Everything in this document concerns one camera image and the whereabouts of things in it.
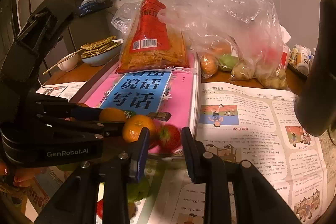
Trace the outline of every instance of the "finger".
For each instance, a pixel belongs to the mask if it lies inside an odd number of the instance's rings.
[[[6,176],[8,174],[9,172],[6,164],[2,160],[0,160],[0,176]]]
[[[17,169],[14,175],[14,182],[30,180],[34,175],[41,173],[42,168],[21,168]]]
[[[13,182],[13,185],[16,187],[29,187],[33,183],[33,180],[25,180],[22,182]]]

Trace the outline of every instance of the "gray refrigerator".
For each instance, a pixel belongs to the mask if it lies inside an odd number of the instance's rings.
[[[75,0],[64,0],[75,6]],[[43,0],[19,0],[18,16],[21,28],[26,23],[29,15],[43,2]],[[85,43],[92,43],[97,40],[110,36],[109,26],[106,19],[105,10],[86,14],[74,20],[59,38],[59,42],[49,54],[45,57],[44,63],[40,68],[39,80],[43,84],[52,73],[58,70],[54,68],[50,74],[42,75],[42,73],[58,62],[61,58],[80,48]]]

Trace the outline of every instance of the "metal screw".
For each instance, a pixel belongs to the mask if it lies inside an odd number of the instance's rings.
[[[203,157],[206,159],[211,159],[213,157],[213,154],[211,152],[204,152]]]
[[[81,168],[88,168],[89,166],[90,166],[90,162],[88,162],[87,160],[81,162]]]
[[[245,167],[245,168],[250,168],[251,167],[251,163],[248,160],[243,160],[241,162],[241,165],[242,165],[242,167]]]
[[[118,155],[118,158],[120,158],[121,160],[125,160],[128,158],[128,154],[126,152],[121,152],[119,155]]]

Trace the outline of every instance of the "qr code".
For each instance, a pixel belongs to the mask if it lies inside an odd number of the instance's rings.
[[[152,48],[157,47],[158,41],[156,39],[142,39],[141,48]]]
[[[132,49],[133,49],[133,50],[138,50],[138,49],[140,49],[140,41],[139,41],[139,40],[133,42],[133,48],[132,48]]]

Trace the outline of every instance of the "brown tabletop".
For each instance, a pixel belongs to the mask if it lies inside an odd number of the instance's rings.
[[[93,75],[95,75],[99,70],[101,70],[104,66],[99,67],[91,67],[88,64],[81,63],[78,66],[71,70],[70,72],[65,71],[57,71],[55,72],[51,78],[45,83],[45,85],[54,85],[54,84],[62,84],[69,82],[83,82],[88,81]],[[208,79],[202,79],[202,83],[207,82],[230,82],[229,81],[230,73],[219,71],[212,77]],[[287,84],[290,90],[300,95],[303,85],[305,82],[299,78],[295,73],[293,73],[290,69],[286,70]],[[248,81],[235,81],[232,84],[239,86],[246,86],[250,88],[264,88],[256,79],[251,79]]]

